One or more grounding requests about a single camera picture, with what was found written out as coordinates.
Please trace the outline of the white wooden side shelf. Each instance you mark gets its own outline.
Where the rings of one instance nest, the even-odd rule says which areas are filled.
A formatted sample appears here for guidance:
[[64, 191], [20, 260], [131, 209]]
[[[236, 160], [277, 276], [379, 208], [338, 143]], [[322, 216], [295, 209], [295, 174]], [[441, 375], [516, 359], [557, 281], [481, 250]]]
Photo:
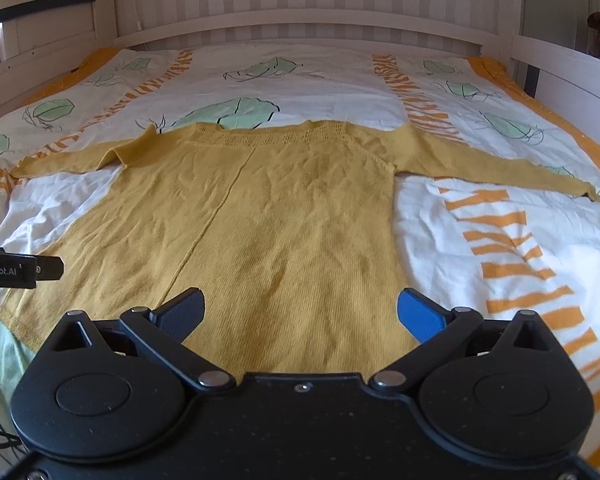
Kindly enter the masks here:
[[524, 90], [600, 144], [600, 0], [521, 0]]

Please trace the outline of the orange bed sheet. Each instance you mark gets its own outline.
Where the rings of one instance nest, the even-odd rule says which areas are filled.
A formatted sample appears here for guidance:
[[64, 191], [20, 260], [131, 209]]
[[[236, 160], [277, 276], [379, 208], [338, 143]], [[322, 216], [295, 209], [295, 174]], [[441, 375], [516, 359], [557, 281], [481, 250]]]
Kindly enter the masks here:
[[524, 92], [492, 58], [406, 58], [286, 44], [94, 52], [28, 99], [30, 124], [82, 132], [129, 115], [162, 131], [189, 122], [258, 128], [307, 119], [422, 130], [528, 157], [600, 185], [600, 143]]

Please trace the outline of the white wooden bed frame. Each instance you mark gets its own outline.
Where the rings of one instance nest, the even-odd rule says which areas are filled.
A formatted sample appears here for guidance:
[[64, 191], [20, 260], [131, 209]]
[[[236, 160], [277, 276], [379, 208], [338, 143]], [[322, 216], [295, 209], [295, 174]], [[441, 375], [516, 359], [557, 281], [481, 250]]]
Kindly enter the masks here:
[[415, 56], [480, 53], [509, 70], [521, 0], [0, 0], [0, 116], [99, 48], [292, 41]]

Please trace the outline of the mustard yellow knit sweater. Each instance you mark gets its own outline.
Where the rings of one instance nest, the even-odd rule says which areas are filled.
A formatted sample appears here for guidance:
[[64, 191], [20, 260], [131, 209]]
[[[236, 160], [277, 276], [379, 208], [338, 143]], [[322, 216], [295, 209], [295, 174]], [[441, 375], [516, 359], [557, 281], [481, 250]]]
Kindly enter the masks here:
[[197, 287], [206, 313], [186, 346], [234, 375], [368, 375], [414, 349], [396, 318], [407, 284], [391, 231], [397, 174], [595, 196], [526, 160], [348, 122], [148, 128], [27, 158], [14, 176], [108, 168], [118, 174], [106, 196], [48, 248], [62, 278], [9, 292], [0, 320], [35, 350], [72, 309], [110, 320]]

